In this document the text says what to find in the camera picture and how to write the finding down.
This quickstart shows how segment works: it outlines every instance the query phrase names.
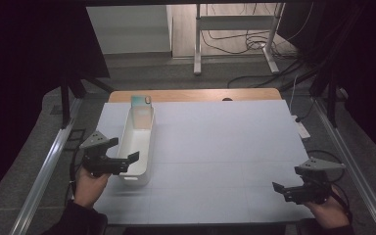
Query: small box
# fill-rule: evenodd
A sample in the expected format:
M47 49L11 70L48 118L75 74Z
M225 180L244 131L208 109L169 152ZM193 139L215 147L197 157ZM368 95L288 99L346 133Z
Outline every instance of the small box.
M154 149L155 110L150 103L135 104L127 115L124 132L118 149L117 157L126 159L128 155L139 152L139 161L131 164L127 173L118 177L126 185L146 185L151 177L151 164Z

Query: hand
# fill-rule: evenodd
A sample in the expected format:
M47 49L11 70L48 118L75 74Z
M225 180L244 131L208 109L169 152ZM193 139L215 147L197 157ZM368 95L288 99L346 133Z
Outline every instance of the hand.
M94 203L102 195L111 174L94 177L84 167L80 169L75 189L74 203L84 208L92 209Z
M343 227L350 224L343 207L331 196L324 204L304 203L304 205L310 209L318 223L325 229Z

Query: metal frame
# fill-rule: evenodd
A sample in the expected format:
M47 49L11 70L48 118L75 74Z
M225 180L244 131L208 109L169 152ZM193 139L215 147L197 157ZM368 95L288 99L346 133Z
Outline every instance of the metal frame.
M32 185L31 190L29 191L28 196L26 197L23 207L21 208L20 213L18 214L17 219L15 220L14 226L11 229L10 234L25 234L32 218L38 208L39 202L45 192L45 189L50 181L51 175L54 171L54 168L57 164L57 161L64 149L67 139L69 138L72 126L75 123L75 118L78 114L78 109L82 103L81 99L74 99L71 105L71 118L70 122L64 129L60 129L57 134L56 139L54 140L53 145L51 146L50 152L45 159L42 168L39 170L38 175L36 176L35 182Z
M262 48L262 52L266 57L271 73L279 73L271 55L271 44L279 25L280 15L283 10L284 3L279 3L274 16L203 16L201 17L200 7L197 4L196 32L195 32L195 53L194 53L194 74L201 74L201 30L265 30L269 29L267 42Z
M341 136L340 131L338 130L338 128L335 128L331 124L331 122L328 120L328 116L325 115L326 109L323 104L315 101L315 109L321 117L322 122L328 131L328 134L331 136L335 147L342 157L342 162L347 166L348 173L350 174L353 183L358 189L362 199L364 200L364 203L367 205L376 223L376 194L371 189L371 186L362 174L361 169L359 168L355 158L353 157L353 154L351 153L343 137Z

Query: white table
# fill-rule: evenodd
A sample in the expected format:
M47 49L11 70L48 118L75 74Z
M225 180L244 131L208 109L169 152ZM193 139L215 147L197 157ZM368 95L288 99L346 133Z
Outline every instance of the white table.
M95 204L109 224L290 222L312 217L271 182L302 185L306 150L285 101L163 102L156 112L151 181L109 179ZM121 137L128 103L107 103L97 129ZM108 151L114 157L118 146Z

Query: white bin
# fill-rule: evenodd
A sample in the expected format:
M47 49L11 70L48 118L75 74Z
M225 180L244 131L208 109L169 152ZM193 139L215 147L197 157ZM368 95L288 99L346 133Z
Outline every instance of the white bin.
M152 107L133 107L129 110L117 157L126 159L128 155L139 152L139 161L131 164L127 173L118 176L126 185L146 185L151 178L154 116Z

